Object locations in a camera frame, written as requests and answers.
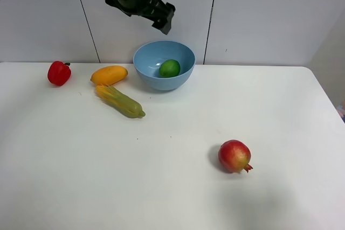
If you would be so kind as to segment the green husked corn cob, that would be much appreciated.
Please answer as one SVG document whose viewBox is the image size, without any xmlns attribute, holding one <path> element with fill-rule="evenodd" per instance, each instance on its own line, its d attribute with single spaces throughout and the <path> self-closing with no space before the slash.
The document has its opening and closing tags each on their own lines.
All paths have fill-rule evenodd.
<svg viewBox="0 0 345 230">
<path fill-rule="evenodd" d="M 142 106 L 135 100 L 123 94 L 113 86 L 96 86 L 97 96 L 107 105 L 113 107 L 125 117 L 131 119 L 145 117 Z"/>
</svg>

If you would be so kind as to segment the red pomegranate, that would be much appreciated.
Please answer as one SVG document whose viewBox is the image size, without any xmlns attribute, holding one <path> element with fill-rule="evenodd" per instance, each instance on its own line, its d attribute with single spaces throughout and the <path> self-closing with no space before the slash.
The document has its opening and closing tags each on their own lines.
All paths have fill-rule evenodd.
<svg viewBox="0 0 345 230">
<path fill-rule="evenodd" d="M 218 159 L 230 173 L 241 173 L 243 170 L 249 172 L 253 169 L 249 164 L 251 160 L 250 149 L 239 140 L 224 142 L 219 148 Z"/>
</svg>

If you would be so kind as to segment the yellow mango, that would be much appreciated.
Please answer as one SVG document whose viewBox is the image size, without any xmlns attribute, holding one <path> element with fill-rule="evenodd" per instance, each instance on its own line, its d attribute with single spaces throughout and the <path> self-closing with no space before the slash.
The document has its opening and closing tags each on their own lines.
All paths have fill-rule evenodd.
<svg viewBox="0 0 345 230">
<path fill-rule="evenodd" d="M 98 85 L 113 85 L 123 79 L 125 79 L 128 75 L 128 71 L 126 68 L 118 65 L 107 66 L 103 67 L 97 71 L 95 71 L 90 81 L 98 86 Z"/>
</svg>

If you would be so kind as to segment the red bell pepper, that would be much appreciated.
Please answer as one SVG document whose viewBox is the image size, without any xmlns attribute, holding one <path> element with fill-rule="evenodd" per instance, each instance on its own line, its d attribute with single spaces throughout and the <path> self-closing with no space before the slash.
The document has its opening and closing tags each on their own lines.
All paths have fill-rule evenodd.
<svg viewBox="0 0 345 230">
<path fill-rule="evenodd" d="M 47 73 L 48 81 L 55 86 L 64 85 L 71 77 L 70 63 L 54 61 Z"/>
</svg>

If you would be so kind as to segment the blue plastic bowl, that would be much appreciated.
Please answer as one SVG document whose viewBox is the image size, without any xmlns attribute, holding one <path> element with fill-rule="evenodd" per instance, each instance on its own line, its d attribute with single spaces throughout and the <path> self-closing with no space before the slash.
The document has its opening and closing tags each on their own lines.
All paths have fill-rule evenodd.
<svg viewBox="0 0 345 230">
<path fill-rule="evenodd" d="M 180 72 L 177 76 L 160 76 L 160 67 L 167 60 L 179 63 Z M 161 91 L 170 91 L 182 86 L 190 77 L 195 63 L 195 55 L 189 47 L 169 40 L 147 43 L 141 46 L 133 57 L 133 65 L 143 82 Z"/>
</svg>

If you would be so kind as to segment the green lime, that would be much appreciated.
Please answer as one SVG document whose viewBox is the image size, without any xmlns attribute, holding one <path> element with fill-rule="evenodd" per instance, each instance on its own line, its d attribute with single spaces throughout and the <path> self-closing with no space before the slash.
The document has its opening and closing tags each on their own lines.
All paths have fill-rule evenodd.
<svg viewBox="0 0 345 230">
<path fill-rule="evenodd" d="M 171 78 L 178 76 L 181 70 L 181 66 L 177 60 L 169 59 L 162 63 L 159 68 L 159 75 L 162 78 Z"/>
</svg>

